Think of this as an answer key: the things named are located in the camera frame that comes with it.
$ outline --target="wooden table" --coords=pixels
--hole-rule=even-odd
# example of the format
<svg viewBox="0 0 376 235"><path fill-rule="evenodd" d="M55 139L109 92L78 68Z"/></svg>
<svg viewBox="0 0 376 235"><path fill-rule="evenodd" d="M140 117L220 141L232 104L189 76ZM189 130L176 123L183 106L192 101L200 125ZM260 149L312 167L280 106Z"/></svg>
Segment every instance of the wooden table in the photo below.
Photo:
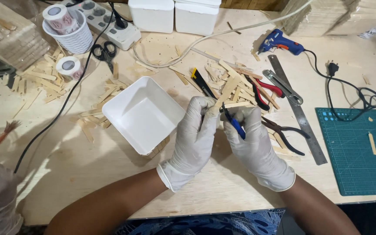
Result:
<svg viewBox="0 0 376 235"><path fill-rule="evenodd" d="M266 15L253 10L220 9L214 32L228 30L227 21L234 28L266 21ZM262 74L272 69L267 60L271 53L259 55L257 62L250 54L253 46L262 41L261 36L274 29L274 25L243 30L241 35L231 33L208 39L196 46L201 51L211 51L228 62L240 62ZM197 35L142 33L138 50L145 59L168 61L176 56L175 45L186 48L200 38ZM318 55L318 66L325 72L327 60L339 63L336 77L345 79L358 87L366 86L362 74L370 78L369 88L376 90L376 38L364 40L357 36L328 36L323 38L296 38L305 48ZM289 51L276 50L276 54L295 91L304 99L302 108L325 153L320 126L316 119L315 107L327 107L325 83L313 70L314 58L308 53L293 56ZM206 74L204 65L207 58L191 51L176 67L185 69L197 67ZM134 82L137 77L126 68L134 63L132 51L119 51L115 61L119 63L119 77L124 82ZM109 183L156 167L163 159L170 158L175 136L170 144L154 159L139 156L128 142L114 128L102 130L97 127L91 132L95 143L88 143L79 126L69 118L91 109L97 103L97 96L104 93L104 82L112 75L104 62L91 60L81 85L72 94L67 112L58 122L40 137L30 148L23 160L19 174L25 176L18 186L18 210L25 217L26 225L47 224L53 216L75 200ZM164 90L186 108L192 96L201 95L191 85L185 86L169 68L160 69L152 78ZM350 107L357 100L353 88L342 89L340 83L332 82L332 99L335 107ZM21 111L16 119L23 124L8 136L0 146L0 163L9 168L15 164L29 141L41 131L58 113L65 97L48 104L43 103L43 93L29 110ZM0 133L17 108L21 99L3 87L0 81ZM298 128L287 99L277 99L280 110L267 115L282 126ZM288 133L290 143L306 156L300 162L288 161L297 174L315 186L334 203L374 201L376 196L341 196L330 163L316 166L310 150L301 136ZM170 190L161 194L132 218L193 215L218 212L238 212L283 207L279 196L260 186L256 178L248 173L232 155L222 131L216 133L210 161L200 174L194 177L178 193Z"/></svg>

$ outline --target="white container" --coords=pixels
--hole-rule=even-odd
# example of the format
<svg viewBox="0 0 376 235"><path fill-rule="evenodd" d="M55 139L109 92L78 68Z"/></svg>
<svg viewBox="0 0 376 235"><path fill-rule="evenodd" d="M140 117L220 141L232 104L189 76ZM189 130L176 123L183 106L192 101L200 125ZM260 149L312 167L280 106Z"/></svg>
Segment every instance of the white container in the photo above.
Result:
<svg viewBox="0 0 376 235"><path fill-rule="evenodd" d="M210 8L220 8L222 0L175 0L177 3L189 3Z"/></svg>
<svg viewBox="0 0 376 235"><path fill-rule="evenodd" d="M71 34L58 35L57 31L52 29L45 20L43 20L43 29L69 52L73 54L83 54L91 49L94 39L89 30L88 24L86 24L85 15L74 9L68 9L68 11L72 18L76 19L79 25L81 25L78 30Z"/></svg>
<svg viewBox="0 0 376 235"><path fill-rule="evenodd" d="M219 8L175 3L175 27L180 33L208 36L213 34Z"/></svg>
<svg viewBox="0 0 376 235"><path fill-rule="evenodd" d="M182 120L182 109L152 78L142 77L102 107L140 155L148 155Z"/></svg>
<svg viewBox="0 0 376 235"><path fill-rule="evenodd" d="M133 23L141 31L173 32L173 0L129 0Z"/></svg>

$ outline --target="white power strip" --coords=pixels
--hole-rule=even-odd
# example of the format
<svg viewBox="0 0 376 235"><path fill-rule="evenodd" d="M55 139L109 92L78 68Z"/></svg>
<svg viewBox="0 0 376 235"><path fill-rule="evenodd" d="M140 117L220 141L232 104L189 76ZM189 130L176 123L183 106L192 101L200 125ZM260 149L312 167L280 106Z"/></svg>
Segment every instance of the white power strip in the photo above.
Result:
<svg viewBox="0 0 376 235"><path fill-rule="evenodd" d="M64 0L61 2L63 5L71 5L74 1ZM84 13L86 16L86 22L89 28L95 33L99 34L108 24L110 20L111 11L98 5L97 3L86 0L81 4L70 7L71 9L76 9ZM101 35L106 40L112 41L122 50L127 51L133 43L141 39L142 35L138 27L131 23L124 21L125 29L118 27L115 23L114 16L112 17L112 22L107 30Z"/></svg>

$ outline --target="paintbrush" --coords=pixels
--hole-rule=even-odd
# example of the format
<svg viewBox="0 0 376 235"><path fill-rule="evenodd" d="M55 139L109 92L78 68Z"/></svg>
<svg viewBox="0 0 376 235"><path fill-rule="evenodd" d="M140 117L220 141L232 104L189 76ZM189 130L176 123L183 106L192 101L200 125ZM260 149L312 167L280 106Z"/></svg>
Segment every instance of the paintbrush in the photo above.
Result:
<svg viewBox="0 0 376 235"><path fill-rule="evenodd" d="M16 129L21 123L19 121L13 121L12 123L7 122L4 132L0 135L0 144L5 140L8 134Z"/></svg>

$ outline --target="green cutting mat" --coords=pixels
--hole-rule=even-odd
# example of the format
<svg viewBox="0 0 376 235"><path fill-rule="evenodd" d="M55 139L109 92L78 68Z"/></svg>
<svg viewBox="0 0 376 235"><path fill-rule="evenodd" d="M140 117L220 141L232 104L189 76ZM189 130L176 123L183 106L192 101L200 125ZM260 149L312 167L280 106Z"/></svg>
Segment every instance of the green cutting mat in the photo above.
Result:
<svg viewBox="0 0 376 235"><path fill-rule="evenodd" d="M360 112L341 108L335 111L343 118ZM316 108L316 114L341 195L376 195L376 155L368 139L370 132L376 146L376 109L352 122L338 121L329 108Z"/></svg>

